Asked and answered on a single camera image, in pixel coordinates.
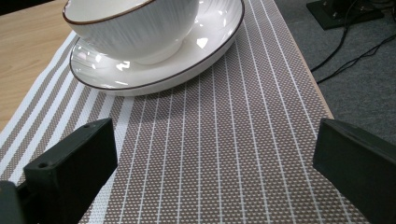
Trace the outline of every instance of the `white stripe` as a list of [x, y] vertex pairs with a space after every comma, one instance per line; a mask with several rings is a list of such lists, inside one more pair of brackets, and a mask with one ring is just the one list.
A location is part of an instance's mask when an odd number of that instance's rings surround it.
[[111, 108], [114, 104], [116, 97], [113, 95], [106, 95], [105, 100], [103, 101], [102, 109], [100, 110], [98, 119], [106, 119], [109, 117]]
[[127, 179], [126, 188], [125, 188], [125, 193], [124, 193], [124, 198], [123, 198], [123, 201], [122, 201], [122, 208], [121, 208], [119, 223], [122, 223], [123, 213], [125, 211], [126, 199], [128, 197], [128, 189], [129, 189], [129, 186], [130, 186], [130, 183], [131, 183], [131, 179], [132, 179], [132, 170], [134, 169], [134, 156], [136, 155], [137, 143], [139, 142], [140, 129], [142, 128], [142, 123], [143, 123], [142, 121], [143, 121], [143, 117], [145, 115], [147, 98], [148, 97], [146, 95], [145, 103], [143, 103], [142, 115], [140, 116], [140, 120], [139, 120], [139, 128], [137, 130], [137, 137], [136, 137], [136, 140], [134, 142], [134, 154], [132, 156], [131, 168], [129, 170], [128, 179]]
[[278, 45], [278, 47], [279, 47], [279, 49], [280, 49], [280, 52], [281, 52], [281, 54], [282, 54], [283, 60], [284, 60], [284, 62], [285, 62], [285, 65], [288, 67], [288, 71], [289, 71], [289, 74], [290, 74], [291, 81], [293, 82], [294, 88], [295, 88], [295, 90], [297, 91], [298, 97], [299, 97], [299, 99], [300, 99], [300, 101], [301, 101], [301, 105], [303, 106], [303, 110], [304, 110], [304, 112], [305, 112], [306, 119], [307, 119], [309, 125], [311, 126], [313, 135], [314, 135], [315, 137], [317, 137], [317, 132], [315, 131], [314, 125], [312, 124], [311, 118], [309, 118], [308, 110], [307, 110], [306, 107], [305, 107], [304, 99], [303, 99], [303, 97], [302, 97], [302, 95], [301, 95], [301, 93], [300, 93], [300, 89], [297, 87], [297, 83], [296, 83], [296, 81], [295, 81], [295, 79], [294, 79], [294, 75], [293, 75], [293, 73], [291, 72], [291, 69], [290, 69], [289, 63], [288, 63], [288, 61], [287, 61], [287, 59], [286, 59], [285, 53], [284, 53], [284, 51], [283, 51], [283, 49], [282, 49], [282, 47], [281, 47], [281, 45], [280, 45], [280, 43], [279, 43], [279, 40], [278, 40], [278, 38], [277, 38], [274, 25], [272, 24], [272, 22], [271, 22], [271, 20], [270, 20], [270, 17], [268, 16], [267, 10], [266, 10], [266, 8], [265, 8], [263, 2], [262, 2], [262, 8], [264, 9], [265, 16], [267, 17], [267, 20], [269, 21], [269, 23], [270, 23], [270, 25], [271, 25], [271, 28], [272, 28], [273, 33], [274, 33], [274, 37], [275, 37], [275, 39], [276, 39], [276, 43], [277, 43], [277, 45]]
[[177, 203], [177, 224], [180, 223], [180, 207], [181, 207], [181, 187], [183, 179], [183, 155], [184, 155], [184, 134], [186, 127], [186, 100], [187, 98], [187, 82], [184, 84], [184, 105], [183, 105], [183, 125], [181, 130], [181, 155], [180, 155], [180, 175], [178, 178], [178, 203]]
[[66, 94], [67, 90], [69, 89], [70, 83], [72, 82], [73, 77], [67, 76], [63, 82], [62, 87], [59, 89], [58, 94], [56, 95], [52, 105], [49, 107], [46, 116], [41, 121], [39, 127], [35, 132], [35, 136], [32, 138], [32, 141], [29, 143], [29, 146], [23, 152], [20, 160], [18, 161], [18, 165], [15, 167], [14, 172], [12, 173], [9, 181], [18, 183], [21, 179], [23, 173], [23, 167], [29, 163], [32, 156], [35, 154], [37, 150], [38, 144], [40, 144], [40, 140], [43, 137], [44, 133], [48, 129], [50, 122], [55, 115], [57, 109], [59, 108], [59, 104], [62, 102], [64, 95]]
[[235, 149], [236, 169], [238, 171], [239, 197], [241, 200], [242, 220], [243, 220], [243, 223], [246, 223], [247, 216], [246, 216], [246, 210], [245, 210], [244, 191], [243, 191], [243, 187], [242, 187], [241, 168], [239, 165], [239, 151], [238, 151], [238, 145], [236, 143], [236, 130], [235, 130], [234, 119], [233, 119], [233, 99], [231, 97], [230, 79], [229, 79], [228, 64], [227, 64], [227, 54], [224, 55], [224, 63], [225, 63], [225, 74], [227, 77], [228, 98], [230, 100], [231, 121], [232, 121], [232, 125], [233, 125], [233, 146]]
[[198, 78], [198, 223], [201, 223], [201, 75]]
[[67, 126], [67, 120], [70, 120], [70, 117], [72, 116], [74, 111], [70, 108], [75, 108], [78, 102], [78, 98], [81, 97], [81, 93], [83, 90], [84, 86], [79, 82], [76, 86], [76, 89], [73, 91], [73, 95], [70, 98], [70, 101], [67, 104], [67, 107], [64, 110], [62, 117], [60, 118], [60, 122], [56, 125], [55, 131], [53, 132], [49, 142], [47, 143], [46, 151], [51, 147], [55, 146], [61, 140], [62, 134], [64, 133], [64, 128]]
[[222, 223], [222, 200], [221, 200], [221, 176], [220, 176], [220, 158], [219, 158], [219, 134], [218, 134], [218, 114], [216, 108], [216, 88], [215, 88], [215, 72], [212, 66], [212, 82], [213, 82], [213, 112], [215, 114], [215, 133], [216, 133], [216, 156], [218, 160], [218, 188], [219, 188], [219, 218]]
[[[281, 45], [280, 45], [280, 43], [279, 43], [279, 40], [278, 40], [278, 38], [277, 38], [276, 30], [275, 30], [275, 28], [274, 28], [274, 25], [272, 24], [272, 22], [271, 22], [271, 20], [270, 20], [270, 17], [268, 16], [267, 10], [266, 10], [266, 8], [265, 8], [264, 3], [262, 2], [262, 0], [261, 0], [261, 3], [262, 3], [262, 8], [264, 9], [264, 12], [265, 12], [265, 16], [267, 17], [267, 20], [269, 21], [269, 23], [270, 23], [270, 25], [271, 25], [271, 29], [272, 29], [272, 31], [273, 31], [273, 33], [274, 33], [275, 38], [276, 38], [276, 43], [277, 43], [277, 45], [278, 45], [278, 47], [279, 47], [279, 49], [280, 49], [280, 52], [281, 52], [282, 57], [283, 57], [283, 60], [285, 61], [286, 66], [288, 67], [288, 71], [289, 71], [291, 80], [292, 80], [292, 82], [293, 82], [294, 88], [296, 89], [297, 94], [298, 94], [298, 96], [299, 96], [299, 98], [300, 98], [300, 101], [301, 101], [301, 103], [302, 103], [302, 106], [303, 106], [303, 109], [304, 109], [306, 118], [307, 118], [307, 120], [308, 120], [308, 123], [309, 123], [309, 125], [311, 126], [312, 134], [314, 135], [315, 139], [317, 139], [317, 138], [318, 138], [318, 137], [317, 137], [317, 131], [315, 130], [314, 125], [312, 124], [311, 118], [309, 118], [308, 111], [307, 111], [307, 109], [305, 108], [304, 99], [303, 99], [303, 97], [302, 97], [301, 94], [300, 94], [300, 90], [299, 90], [299, 88], [297, 87], [297, 83], [296, 83], [296, 81], [295, 81], [295, 79], [294, 79], [294, 76], [293, 76], [293, 74], [292, 74], [292, 72], [291, 72], [291, 69], [290, 69], [290, 66], [289, 66], [289, 64], [288, 64], [288, 61], [286, 60], [285, 53], [283, 52], [283, 49], [282, 49], [282, 47], [281, 47]], [[314, 201], [315, 209], [317, 210], [317, 213], [318, 213], [318, 219], [319, 219], [320, 223], [323, 223], [323, 220], [322, 220], [320, 211], [319, 211], [319, 209], [318, 209], [318, 203], [317, 203], [317, 201], [316, 201], [315, 194], [314, 194], [314, 192], [313, 192], [313, 190], [312, 190], [311, 183], [310, 183], [310, 180], [309, 180], [309, 176], [308, 176], [308, 174], [306, 173], [305, 167], [304, 167], [304, 172], [305, 172], [305, 177], [307, 178], [308, 187], [309, 187], [310, 190], [311, 190], [311, 196], [312, 196], [313, 201]], [[349, 213], [347, 212], [347, 208], [346, 208], [346, 206], [345, 206], [345, 204], [344, 204], [344, 200], [343, 200], [343, 198], [342, 198], [340, 192], [339, 192], [338, 190], [335, 190], [335, 192], [336, 192], [337, 195], [338, 195], [338, 199], [340, 200], [341, 206], [343, 207], [343, 210], [344, 210], [344, 213], [345, 213], [345, 215], [346, 215], [346, 219], [347, 219], [348, 223], [351, 223], [351, 220], [350, 220], [350, 217], [349, 217]]]
[[[256, 20], [256, 15], [254, 14], [253, 8], [252, 8], [252, 11], [253, 11], [253, 16], [254, 16], [254, 18]], [[254, 54], [253, 54], [253, 48], [251, 46], [250, 38], [248, 37], [248, 28], [246, 26], [245, 21], [244, 21], [244, 26], [245, 26], [245, 30], [246, 30], [246, 33], [247, 33], [247, 41], [249, 43], [250, 52], [251, 52], [251, 56], [253, 58], [254, 67], [256, 69], [257, 79], [259, 80], [259, 85], [260, 85], [260, 89], [261, 89], [261, 93], [262, 93], [262, 100], [263, 100], [263, 103], [264, 103], [265, 112], [267, 114], [271, 135], [273, 137], [273, 143], [274, 143], [274, 148], [275, 148], [275, 151], [276, 151], [277, 162], [279, 164], [280, 173], [282, 174], [283, 185], [284, 185], [285, 192], [286, 192], [285, 194], [286, 194], [286, 197], [287, 197], [287, 202], [289, 203], [290, 216], [292, 218], [293, 223], [296, 223], [295, 216], [294, 216], [294, 211], [293, 211], [293, 206], [291, 204], [291, 199], [290, 199], [289, 187], [288, 187], [287, 179], [285, 177], [285, 173], [283, 171], [282, 159], [280, 158], [280, 155], [279, 155], [279, 148], [277, 147], [277, 142], [276, 142], [276, 137], [275, 137], [275, 133], [274, 133], [274, 128], [273, 128], [273, 124], [272, 124], [272, 121], [271, 121], [270, 113], [268, 111], [268, 105], [267, 105], [267, 102], [266, 102], [266, 99], [265, 99], [265, 92], [264, 92], [263, 87], [262, 87], [262, 81], [261, 81], [261, 78], [260, 78], [259, 70], [257, 68], [256, 60], [255, 60], [255, 57], [254, 57]], [[274, 68], [271, 65], [271, 61], [270, 61], [270, 59], [268, 57], [268, 51], [266, 50], [265, 45], [263, 45], [263, 46], [264, 46], [264, 49], [265, 49], [265, 53], [267, 54], [267, 58], [268, 58], [269, 64], [271, 66], [271, 71], [272, 71], [272, 73], [274, 73]]]
[[[134, 97], [125, 97], [123, 99], [120, 115], [115, 125], [114, 137], [116, 141], [118, 161], [123, 148], [125, 135], [127, 133], [129, 119], [134, 108]], [[103, 223], [105, 220], [106, 210], [108, 207], [108, 201], [110, 199], [111, 190], [114, 185], [117, 170], [107, 180], [106, 184], [99, 191], [95, 201], [92, 204], [91, 216], [88, 223]]]
[[167, 123], [167, 127], [166, 127], [165, 151], [163, 153], [163, 175], [161, 177], [160, 199], [158, 200], [157, 223], [160, 223], [161, 209], [163, 206], [163, 180], [165, 179], [166, 156], [167, 156], [167, 151], [168, 151], [168, 140], [169, 140], [169, 133], [170, 133], [169, 129], [171, 126], [171, 117], [172, 117], [172, 103], [173, 103], [173, 89], [171, 92], [171, 102], [169, 103], [169, 116], [168, 116], [168, 123]]
[[23, 116], [23, 114], [26, 111], [26, 109], [29, 107], [30, 103], [32, 103], [33, 98], [35, 97], [35, 94], [37, 93], [38, 89], [41, 87], [41, 84], [43, 83], [44, 79], [49, 75], [50, 70], [61, 59], [62, 55], [64, 54], [64, 51], [66, 50], [66, 47], [70, 44], [70, 42], [73, 40], [73, 38], [75, 36], [76, 36], [76, 34], [74, 32], [72, 32], [66, 38], [64, 43], [61, 45], [60, 48], [58, 48], [58, 50], [56, 51], [55, 55], [52, 57], [52, 60], [50, 61], [49, 65], [44, 69], [43, 72], [41, 72], [41, 74], [37, 77], [37, 79], [33, 83], [31, 89], [26, 93], [26, 95], [23, 98], [23, 100], [22, 100], [21, 104], [19, 105], [18, 109], [15, 111], [14, 115], [12, 116], [12, 118], [10, 119], [10, 121], [8, 122], [6, 127], [0, 133], [0, 148], [6, 142], [7, 137], [14, 130], [15, 124], [18, 123], [18, 121], [21, 119], [21, 117]]
[[[266, 8], [265, 8], [265, 6], [264, 6], [263, 4], [262, 4], [262, 8], [264, 9], [264, 12], [265, 12], [265, 15], [266, 15], [266, 17], [267, 17], [267, 20], [269, 21]], [[272, 27], [272, 30], [274, 31], [274, 27], [273, 27], [272, 23], [271, 23], [271, 22], [269, 22], [269, 23], [270, 23], [270, 25], [271, 25], [271, 27]], [[283, 109], [284, 109], [284, 111], [285, 111], [286, 119], [288, 120], [288, 124], [289, 124], [290, 132], [291, 132], [291, 135], [292, 135], [292, 138], [293, 138], [293, 141], [294, 141], [294, 145], [296, 146], [296, 149], [297, 149], [297, 152], [298, 152], [298, 155], [299, 155], [299, 158], [300, 158], [300, 162], [301, 162], [301, 165], [302, 165], [302, 167], [303, 167], [303, 171], [304, 171], [304, 175], [305, 175], [305, 180], [306, 180], [306, 183], [307, 183], [307, 185], [308, 185], [309, 191], [310, 191], [310, 193], [311, 193], [312, 201], [313, 201], [313, 203], [314, 203], [315, 210], [316, 210], [317, 215], [318, 215], [318, 221], [319, 221], [319, 223], [323, 223], [323, 219], [322, 219], [322, 217], [321, 217], [321, 214], [320, 214], [320, 211], [319, 211], [319, 208], [318, 208], [318, 202], [317, 202], [317, 200], [316, 200], [316, 198], [315, 198], [315, 194], [314, 194], [314, 191], [313, 191], [312, 186], [311, 186], [311, 181], [310, 181], [310, 179], [309, 179], [308, 172], [306, 171], [306, 167], [305, 167], [303, 155], [302, 155], [302, 153], [301, 153], [299, 143], [297, 142], [297, 138], [296, 138], [295, 133], [294, 133], [294, 128], [293, 128], [293, 125], [291, 124], [289, 112], [288, 112], [288, 109], [287, 109], [287, 107], [286, 107], [286, 104], [285, 104], [285, 101], [284, 101], [284, 98], [283, 98], [282, 90], [280, 89], [279, 83], [277, 82], [277, 78], [276, 78], [276, 74], [275, 74], [274, 70], [273, 70], [273, 77], [274, 77], [274, 81], [275, 81], [275, 84], [276, 84], [277, 91], [279, 92], [280, 101], [282, 102]]]
[[90, 88], [90, 94], [88, 95], [84, 107], [82, 108], [81, 113], [79, 114], [78, 121], [76, 122], [74, 130], [87, 123], [98, 94], [99, 94], [99, 90]]
[[236, 55], [238, 56], [239, 68], [240, 68], [241, 77], [242, 77], [242, 83], [244, 85], [245, 99], [246, 99], [246, 102], [247, 102], [247, 113], [248, 113], [248, 119], [249, 119], [249, 123], [250, 123], [251, 138], [253, 140], [254, 151], [256, 152], [256, 162], [257, 162], [257, 168], [259, 169], [260, 184], [262, 186], [262, 198], [264, 200], [265, 215], [267, 216], [267, 222], [271, 223], [270, 212], [269, 212], [269, 209], [268, 209], [267, 196], [265, 194], [264, 177], [262, 175], [262, 165], [260, 164], [260, 155], [259, 155], [259, 150], [257, 149], [256, 133], [254, 131], [253, 119], [251, 117], [250, 103], [248, 101], [248, 91], [247, 91], [247, 87], [246, 87], [246, 83], [245, 83], [245, 74], [244, 74], [244, 71], [243, 71], [243, 68], [242, 68], [242, 64], [241, 64], [241, 57], [240, 57], [240, 54], [239, 54], [239, 48], [238, 48], [238, 41], [237, 40], [235, 40], [235, 47], [236, 47]]
[[18, 132], [17, 137], [15, 138], [14, 142], [12, 142], [6, 155], [0, 161], [0, 175], [2, 175], [3, 172], [6, 170], [7, 165], [10, 163], [10, 161], [12, 160], [12, 158], [14, 157], [14, 155], [17, 151], [17, 148], [21, 145], [24, 137], [30, 131], [33, 123], [37, 119], [38, 114], [41, 112], [42, 107], [47, 102], [48, 98], [50, 97], [51, 92], [53, 91], [54, 86], [58, 82], [58, 77], [61, 75], [61, 73], [64, 71], [64, 69], [66, 68], [67, 65], [68, 65], [68, 61], [65, 60], [64, 63], [61, 65], [61, 67], [58, 69], [58, 71], [56, 71], [55, 75], [52, 77], [51, 81], [49, 82], [49, 85], [44, 90], [42, 97], [40, 97], [40, 100], [37, 102], [35, 109], [32, 111], [29, 118], [26, 120], [25, 124]]
[[139, 214], [137, 217], [137, 223], [140, 223], [140, 220], [142, 218], [143, 203], [145, 200], [146, 185], [147, 185], [148, 176], [149, 176], [149, 160], [151, 158], [151, 150], [152, 150], [152, 142], [154, 140], [155, 125], [157, 124], [157, 113], [158, 113], [158, 104], [159, 103], [160, 103], [160, 94], [158, 93], [157, 104], [155, 106], [155, 112], [154, 112], [154, 121], [152, 122], [151, 138], [149, 140], [149, 146], [148, 146], [148, 161], [146, 162], [145, 180], [143, 181], [142, 197], [140, 198], [140, 206], [139, 206]]

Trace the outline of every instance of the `white cup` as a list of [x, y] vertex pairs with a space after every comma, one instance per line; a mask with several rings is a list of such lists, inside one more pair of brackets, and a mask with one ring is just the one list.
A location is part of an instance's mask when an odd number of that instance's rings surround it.
[[152, 64], [177, 52], [198, 6], [199, 0], [69, 0], [64, 19], [98, 52]]

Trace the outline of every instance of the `gray carpet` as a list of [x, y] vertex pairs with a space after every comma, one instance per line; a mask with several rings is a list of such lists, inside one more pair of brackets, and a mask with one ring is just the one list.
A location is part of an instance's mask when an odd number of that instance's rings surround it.
[[[305, 6], [309, 2], [312, 0], [276, 0], [306, 63], [313, 68], [336, 49], [343, 29], [323, 31]], [[390, 9], [383, 12], [383, 19], [351, 26], [338, 54], [313, 73], [316, 81], [396, 34]], [[319, 87], [336, 119], [396, 145], [396, 40]]]

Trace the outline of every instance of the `striped placemat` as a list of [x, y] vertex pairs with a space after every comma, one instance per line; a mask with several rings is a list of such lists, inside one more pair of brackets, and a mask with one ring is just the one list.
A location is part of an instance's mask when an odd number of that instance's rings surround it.
[[272, 0], [246, 0], [227, 53], [171, 90], [115, 97], [70, 73], [72, 33], [0, 135], [0, 175], [113, 118], [119, 168], [81, 223], [365, 223], [312, 168], [330, 117]]

